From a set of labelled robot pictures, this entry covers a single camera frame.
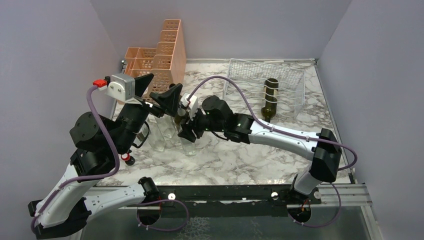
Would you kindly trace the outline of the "green wine bottle white label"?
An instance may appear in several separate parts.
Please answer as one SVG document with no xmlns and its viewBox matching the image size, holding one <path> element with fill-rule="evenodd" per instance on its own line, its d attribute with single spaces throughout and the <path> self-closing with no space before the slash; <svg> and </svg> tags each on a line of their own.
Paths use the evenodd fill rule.
<svg viewBox="0 0 424 240">
<path fill-rule="evenodd" d="M 277 113 L 278 100 L 276 95 L 278 93 L 279 81 L 275 78 L 268 78 L 264 81 L 264 106 L 261 108 L 261 115 L 263 120 L 270 123 L 271 119 Z"/>
</svg>

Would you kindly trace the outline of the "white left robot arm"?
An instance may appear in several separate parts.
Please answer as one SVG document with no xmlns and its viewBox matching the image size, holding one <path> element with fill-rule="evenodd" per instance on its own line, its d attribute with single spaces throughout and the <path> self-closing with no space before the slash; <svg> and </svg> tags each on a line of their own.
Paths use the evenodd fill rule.
<svg viewBox="0 0 424 240">
<path fill-rule="evenodd" d="M 160 206 L 164 202 L 150 177 L 119 190 L 86 196 L 100 180 L 115 175 L 122 160 L 131 160 L 131 149 L 140 147 L 135 140 L 149 115 L 177 113 L 183 88 L 180 83 L 163 93 L 151 93 L 154 103 L 142 98 L 153 78 L 152 73 L 138 77 L 117 73 L 92 83 L 86 93 L 89 111 L 77 119 L 69 132 L 76 150 L 64 174 L 44 199 L 28 204 L 31 231 L 38 240 L 70 236 L 96 217 L 121 207 Z M 124 102 L 117 119 L 98 113 L 92 99 L 95 91 Z"/>
</svg>

